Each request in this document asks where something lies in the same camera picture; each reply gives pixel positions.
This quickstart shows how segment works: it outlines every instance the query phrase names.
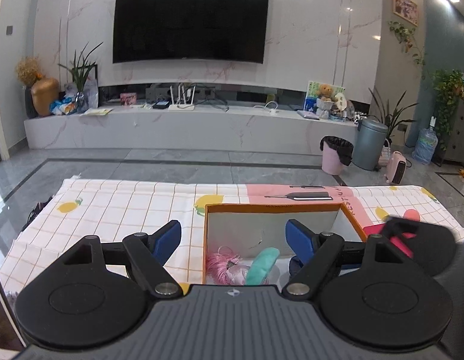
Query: gray tile floor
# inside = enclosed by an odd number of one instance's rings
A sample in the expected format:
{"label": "gray tile floor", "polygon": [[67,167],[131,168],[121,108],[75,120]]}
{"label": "gray tile floor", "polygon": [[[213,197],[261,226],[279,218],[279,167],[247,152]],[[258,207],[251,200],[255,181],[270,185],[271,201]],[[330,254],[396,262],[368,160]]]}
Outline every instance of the gray tile floor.
{"label": "gray tile floor", "polygon": [[[320,170],[320,156],[229,151],[74,149],[24,150],[0,163],[0,264],[37,202],[64,179],[129,179],[177,183],[338,185]],[[424,166],[412,160],[402,184],[427,188],[464,226],[464,180],[458,166]],[[386,185],[383,172],[351,164],[348,186]]]}

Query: pink trash can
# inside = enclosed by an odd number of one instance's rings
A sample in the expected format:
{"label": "pink trash can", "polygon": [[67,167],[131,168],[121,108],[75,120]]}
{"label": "pink trash can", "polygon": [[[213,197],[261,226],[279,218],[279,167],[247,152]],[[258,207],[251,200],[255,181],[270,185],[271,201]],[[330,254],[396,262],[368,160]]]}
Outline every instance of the pink trash can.
{"label": "pink trash can", "polygon": [[[334,148],[331,148],[327,143],[327,140],[330,139]],[[353,145],[345,139],[324,137],[320,144],[320,148],[323,150],[322,170],[332,176],[338,176],[341,174],[344,167],[348,166],[352,160]],[[342,161],[338,154],[338,150],[341,151]]]}

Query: pink space heater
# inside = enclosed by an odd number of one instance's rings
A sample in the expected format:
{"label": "pink space heater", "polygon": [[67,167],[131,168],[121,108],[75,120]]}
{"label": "pink space heater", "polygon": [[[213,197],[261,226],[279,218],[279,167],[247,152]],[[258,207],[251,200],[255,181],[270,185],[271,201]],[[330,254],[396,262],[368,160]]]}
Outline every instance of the pink space heater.
{"label": "pink space heater", "polygon": [[387,184],[400,184],[405,173],[405,157],[399,151],[394,151],[390,156],[385,173]]}

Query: black tv screen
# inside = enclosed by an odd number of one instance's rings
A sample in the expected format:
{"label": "black tv screen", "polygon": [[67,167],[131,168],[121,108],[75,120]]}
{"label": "black tv screen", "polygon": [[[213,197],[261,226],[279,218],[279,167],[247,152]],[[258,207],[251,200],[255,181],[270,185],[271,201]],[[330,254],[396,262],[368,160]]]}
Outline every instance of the black tv screen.
{"label": "black tv screen", "polygon": [[269,0],[116,0],[114,63],[264,62]]}

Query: gray trash can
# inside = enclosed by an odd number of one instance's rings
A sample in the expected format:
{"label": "gray trash can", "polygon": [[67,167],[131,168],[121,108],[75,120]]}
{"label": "gray trash can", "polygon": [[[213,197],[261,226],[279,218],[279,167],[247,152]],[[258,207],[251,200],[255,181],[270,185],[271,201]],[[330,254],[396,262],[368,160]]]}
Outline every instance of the gray trash can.
{"label": "gray trash can", "polygon": [[373,170],[379,162],[388,127],[372,119],[358,122],[358,137],[352,162],[359,168]]}

